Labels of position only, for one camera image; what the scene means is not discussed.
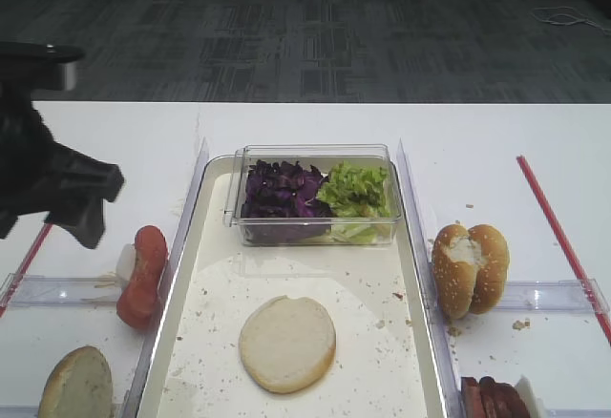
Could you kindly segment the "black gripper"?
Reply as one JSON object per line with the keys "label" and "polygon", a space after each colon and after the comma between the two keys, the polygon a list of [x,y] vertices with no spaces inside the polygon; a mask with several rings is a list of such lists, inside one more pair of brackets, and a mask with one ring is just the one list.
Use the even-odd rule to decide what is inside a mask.
{"label": "black gripper", "polygon": [[105,232],[103,203],[115,201],[124,177],[115,164],[54,140],[30,93],[1,85],[1,237],[21,216],[45,213],[88,249]]}

